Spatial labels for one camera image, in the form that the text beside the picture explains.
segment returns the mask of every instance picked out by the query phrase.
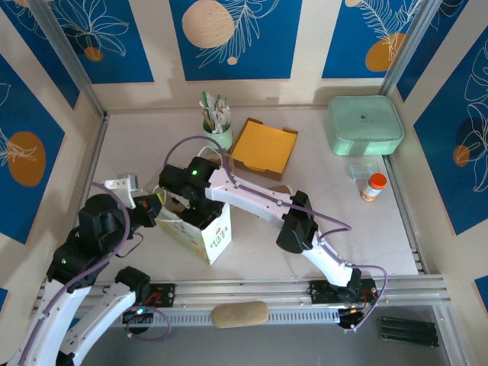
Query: orange bottle cap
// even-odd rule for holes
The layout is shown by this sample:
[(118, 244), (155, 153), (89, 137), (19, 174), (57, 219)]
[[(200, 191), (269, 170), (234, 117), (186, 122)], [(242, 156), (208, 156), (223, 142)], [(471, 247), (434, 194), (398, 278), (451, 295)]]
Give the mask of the orange bottle cap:
[(371, 178), (369, 178), (369, 185), (374, 189), (383, 189), (387, 185), (387, 177), (381, 173), (374, 173)]

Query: white table surface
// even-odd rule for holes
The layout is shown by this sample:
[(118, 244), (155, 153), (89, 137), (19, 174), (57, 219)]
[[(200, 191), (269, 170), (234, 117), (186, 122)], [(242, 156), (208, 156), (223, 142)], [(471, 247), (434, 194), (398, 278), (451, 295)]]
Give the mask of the white table surface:
[[(235, 109), (234, 139), (247, 117), (269, 126), (298, 130), (281, 183), (307, 193), (314, 210), (352, 226), (351, 232), (329, 236), (329, 243), (355, 264), (380, 265), (390, 275), (416, 275), (416, 263), (391, 187), (387, 186), (376, 201), (365, 202), (359, 195), (359, 184), (348, 175), (348, 165), (352, 162), (377, 162), (380, 171), (386, 174), (382, 158), (334, 155), (326, 139), (325, 116), (325, 109)], [(144, 187), (161, 172), (165, 155), (175, 143), (201, 134), (201, 120), (199, 109), (112, 115), (94, 180), (113, 179), (117, 174), (133, 172), (138, 174), (140, 187)], [(203, 141), (197, 140), (180, 146), (170, 163), (186, 166), (203, 145)], [(236, 175), (268, 188), (280, 184), (241, 170), (236, 170)], [(278, 229), (271, 224), (236, 207), (231, 210), (231, 220), (233, 240), (211, 267), (161, 228), (142, 228), (143, 244), (127, 258), (112, 261), (98, 280), (113, 281), (116, 273), (127, 265), (146, 272), (155, 281), (322, 276), (302, 255), (278, 248), (275, 244)], [(316, 220), (323, 232), (337, 227)], [(123, 253), (136, 240), (129, 241)]]

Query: sponge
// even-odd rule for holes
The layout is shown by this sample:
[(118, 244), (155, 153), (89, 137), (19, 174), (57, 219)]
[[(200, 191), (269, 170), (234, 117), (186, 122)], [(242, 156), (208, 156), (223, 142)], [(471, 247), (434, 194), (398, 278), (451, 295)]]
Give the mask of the sponge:
[(268, 321), (268, 306), (262, 301), (228, 303), (212, 310), (210, 318), (217, 328), (258, 326)]

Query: green plastic container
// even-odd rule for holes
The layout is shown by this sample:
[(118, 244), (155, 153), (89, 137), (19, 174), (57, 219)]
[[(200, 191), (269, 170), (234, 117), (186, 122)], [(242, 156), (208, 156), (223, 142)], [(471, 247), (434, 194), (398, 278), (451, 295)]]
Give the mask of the green plastic container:
[(403, 140), (391, 100), (382, 95), (335, 97), (329, 103), (326, 133), (337, 155), (390, 155)]

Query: pill bottle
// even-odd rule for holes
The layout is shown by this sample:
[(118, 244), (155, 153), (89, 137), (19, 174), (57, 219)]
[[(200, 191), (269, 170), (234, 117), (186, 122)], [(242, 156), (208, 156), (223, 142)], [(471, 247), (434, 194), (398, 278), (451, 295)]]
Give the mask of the pill bottle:
[(387, 177), (381, 173), (374, 173), (361, 189), (361, 197), (365, 201), (374, 201), (385, 185), (387, 185)]

